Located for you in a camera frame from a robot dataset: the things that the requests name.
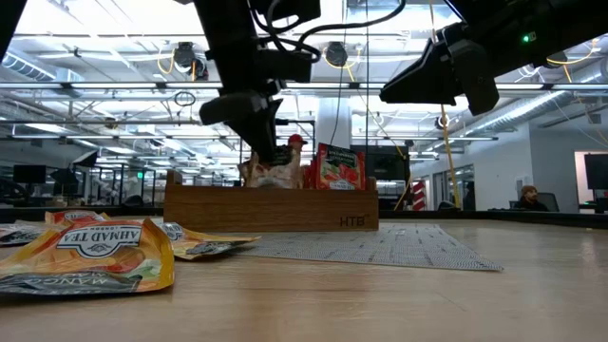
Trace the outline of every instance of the snack bag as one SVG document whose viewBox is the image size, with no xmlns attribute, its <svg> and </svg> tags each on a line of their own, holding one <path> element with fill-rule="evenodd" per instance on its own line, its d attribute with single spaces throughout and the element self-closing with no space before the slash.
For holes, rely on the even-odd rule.
<svg viewBox="0 0 608 342">
<path fill-rule="evenodd" d="M 175 257 L 186 260 L 217 255 L 259 239 L 259 237 L 211 236 L 184 229 L 177 223 L 163 223 L 161 228 L 171 240 Z"/>
<path fill-rule="evenodd" d="M 258 155 L 254 154 L 250 165 L 248 187 L 296 189 L 300 183 L 300 153 L 290 146 L 277 147 L 272 162 L 259 162 Z"/>
<path fill-rule="evenodd" d="M 118 294 L 173 284 L 173 251 L 149 218 L 48 230 L 0 261 L 0 293 Z"/>
<path fill-rule="evenodd" d="M 105 213 L 97 214 L 94 211 L 88 210 L 67 210 L 59 213 L 45 213 L 45 222 L 47 224 L 61 224 L 69 227 L 72 223 L 84 222 L 101 222 L 109 220 L 110 217 Z"/>
<path fill-rule="evenodd" d="M 319 144 L 316 188 L 365 190 L 365 154 L 346 148 Z"/>
</svg>

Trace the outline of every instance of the wooden box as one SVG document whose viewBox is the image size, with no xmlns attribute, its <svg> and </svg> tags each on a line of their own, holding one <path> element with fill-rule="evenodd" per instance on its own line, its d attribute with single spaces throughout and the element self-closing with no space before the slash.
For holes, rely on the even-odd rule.
<svg viewBox="0 0 608 342">
<path fill-rule="evenodd" d="M 375 179 L 366 191 L 184 186 L 169 171 L 164 221 L 197 232 L 377 230 L 375 189 Z"/>
</svg>

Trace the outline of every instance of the orange snack bag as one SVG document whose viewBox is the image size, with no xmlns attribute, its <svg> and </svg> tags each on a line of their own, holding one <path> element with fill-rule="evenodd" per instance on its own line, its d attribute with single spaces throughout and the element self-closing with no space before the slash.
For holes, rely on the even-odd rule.
<svg viewBox="0 0 608 342">
<path fill-rule="evenodd" d="M 149 218 L 48 230 L 0 261 L 0 293 L 135 293 L 165 288 L 173 279 L 171 242 Z"/>
<path fill-rule="evenodd" d="M 204 256 L 213 256 L 259 237 L 220 237 L 187 230 L 177 223 L 164 223 L 161 228 L 169 236 L 175 257 L 193 260 Z"/>
<path fill-rule="evenodd" d="M 69 227 L 72 223 L 80 222 L 101 222 L 109 220 L 110 217 L 105 213 L 97 214 L 89 210 L 67 210 L 59 213 L 45 213 L 45 223 L 61 224 Z"/>
</svg>

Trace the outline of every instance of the office desk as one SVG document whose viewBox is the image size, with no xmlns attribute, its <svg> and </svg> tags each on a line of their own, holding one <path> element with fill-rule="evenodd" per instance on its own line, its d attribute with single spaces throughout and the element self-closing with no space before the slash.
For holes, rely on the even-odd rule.
<svg viewBox="0 0 608 342">
<path fill-rule="evenodd" d="M 177 262 L 173 288 L 156 293 L 1 295 L 0 340 L 606 340 L 608 232 L 424 221 L 430 222 L 504 272 L 251 256 Z M 0 256 L 10 251 L 0 249 Z"/>
</svg>

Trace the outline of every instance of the perforated mat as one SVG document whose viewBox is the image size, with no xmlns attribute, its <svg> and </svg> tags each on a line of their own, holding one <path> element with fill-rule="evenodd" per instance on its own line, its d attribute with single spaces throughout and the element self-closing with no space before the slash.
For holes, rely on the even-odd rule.
<svg viewBox="0 0 608 342">
<path fill-rule="evenodd" d="M 243 256 L 502 271 L 432 224 L 381 224 L 377 232 L 307 232 L 250 234 L 262 238 L 231 252 Z"/>
</svg>

